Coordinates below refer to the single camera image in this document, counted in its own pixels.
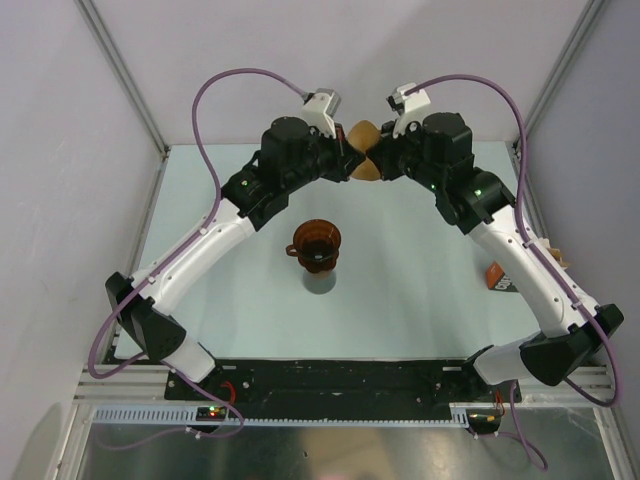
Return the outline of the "brown paper coffee filter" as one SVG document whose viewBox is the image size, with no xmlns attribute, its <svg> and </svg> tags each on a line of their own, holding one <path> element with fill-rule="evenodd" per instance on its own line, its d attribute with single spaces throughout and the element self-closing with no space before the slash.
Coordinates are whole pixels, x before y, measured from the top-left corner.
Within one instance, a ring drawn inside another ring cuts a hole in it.
<svg viewBox="0 0 640 480">
<path fill-rule="evenodd" d="M 350 130 L 347 139 L 350 145 L 363 153 L 364 160 L 351 173 L 351 177 L 361 181 L 378 181 L 381 173 L 374 162 L 366 155 L 369 148 L 375 146 L 381 136 L 380 130 L 370 121 L 361 120 Z"/>
</svg>

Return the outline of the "amber plastic coffee dripper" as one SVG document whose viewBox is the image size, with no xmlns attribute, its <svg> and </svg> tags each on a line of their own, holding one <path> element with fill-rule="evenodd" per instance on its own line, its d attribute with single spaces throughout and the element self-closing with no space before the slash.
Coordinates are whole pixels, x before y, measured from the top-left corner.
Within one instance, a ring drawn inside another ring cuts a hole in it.
<svg viewBox="0 0 640 480">
<path fill-rule="evenodd" d="M 341 243 L 336 225 L 324 219 L 311 219 L 298 226 L 285 253 L 296 258 L 308 273 L 321 274 L 336 268 Z"/>
</svg>

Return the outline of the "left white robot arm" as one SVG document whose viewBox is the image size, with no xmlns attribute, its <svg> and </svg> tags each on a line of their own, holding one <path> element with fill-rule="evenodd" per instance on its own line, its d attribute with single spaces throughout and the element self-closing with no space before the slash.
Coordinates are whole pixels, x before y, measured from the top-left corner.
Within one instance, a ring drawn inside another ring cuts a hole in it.
<svg viewBox="0 0 640 480">
<path fill-rule="evenodd" d="M 218 260 L 287 208 L 292 193 L 318 179 L 346 181 L 364 159 L 342 129 L 327 137 L 297 117 L 274 120 L 249 162 L 222 186 L 215 213 L 146 268 L 109 277 L 106 291 L 117 322 L 143 355 L 186 376 L 197 397 L 214 397 L 222 385 L 216 361 L 173 310 Z"/>
</svg>

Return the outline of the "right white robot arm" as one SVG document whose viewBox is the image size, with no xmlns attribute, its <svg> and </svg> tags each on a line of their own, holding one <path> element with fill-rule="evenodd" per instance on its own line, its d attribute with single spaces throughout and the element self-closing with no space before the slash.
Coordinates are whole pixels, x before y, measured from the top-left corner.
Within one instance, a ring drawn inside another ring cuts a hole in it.
<svg viewBox="0 0 640 480">
<path fill-rule="evenodd" d="M 392 121 L 367 155 L 385 180 L 405 176 L 431 191 L 444 220 L 483 248 L 507 274 L 534 314 L 539 330 L 487 347 L 468 362 L 464 393 L 486 400 L 498 384 L 534 378 L 556 386 L 596 353 L 624 316 L 600 304 L 560 267 L 528 225 L 515 220 L 516 201 L 499 177 L 474 164 L 472 131 L 457 113 L 435 113 L 402 134 Z"/>
</svg>

